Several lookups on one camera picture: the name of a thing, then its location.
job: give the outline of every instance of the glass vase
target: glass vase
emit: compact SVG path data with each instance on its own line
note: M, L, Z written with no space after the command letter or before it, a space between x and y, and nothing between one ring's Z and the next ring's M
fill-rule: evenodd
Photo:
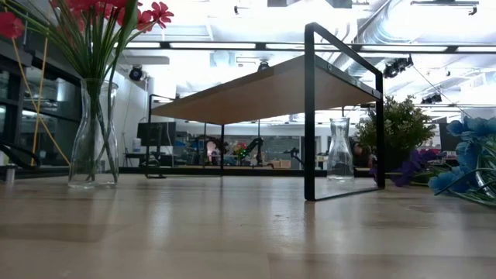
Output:
M82 116L72 149L69 187L113 187L119 179L113 122L117 85L99 79L81 82Z
M327 178L331 181L349 181L353 176L353 155L348 131L350 119L347 117L331 120L331 145L327 158Z

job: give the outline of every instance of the glass carafe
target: glass carafe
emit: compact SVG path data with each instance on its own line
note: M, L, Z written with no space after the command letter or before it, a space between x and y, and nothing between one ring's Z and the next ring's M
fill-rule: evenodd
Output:
M348 130L350 119L347 117L331 120L331 146L327 159L327 178L332 181L353 179L353 155L351 153Z

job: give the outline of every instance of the monitor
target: monitor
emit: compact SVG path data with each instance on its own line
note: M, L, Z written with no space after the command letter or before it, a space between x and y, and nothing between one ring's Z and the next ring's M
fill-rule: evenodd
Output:
M141 139L141 146L173 146L176 139L176 122L140 123L137 137Z
M455 151L458 143L462 141L461 138L453 136L448 132L448 123L439 124L439 136L441 137L441 150L442 151Z

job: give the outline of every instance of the potted plant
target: potted plant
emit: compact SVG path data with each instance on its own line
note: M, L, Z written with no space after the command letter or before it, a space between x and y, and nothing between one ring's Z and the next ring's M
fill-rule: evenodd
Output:
M367 111L368 119L356 125L356 137L360 144L376 150L377 114L375 108ZM434 136L434 125L427 125L430 118L413 104L413 96L403 102L386 96L384 103L384 150L386 171L392 171L409 160L412 151Z
M12 39L24 29L45 36L81 77L82 120L71 157L69 185L116 185L119 176L117 139L113 126L116 85L112 83L119 55L141 33L173 16L163 3L140 11L138 0L47 0L47 14L13 0L1 0L0 36Z

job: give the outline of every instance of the shelf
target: shelf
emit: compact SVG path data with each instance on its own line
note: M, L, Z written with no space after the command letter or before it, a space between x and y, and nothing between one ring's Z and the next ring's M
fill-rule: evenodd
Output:
M322 58L315 56L315 109L374 102L381 97ZM305 57L249 74L152 110L175 119L232 124L305 111Z

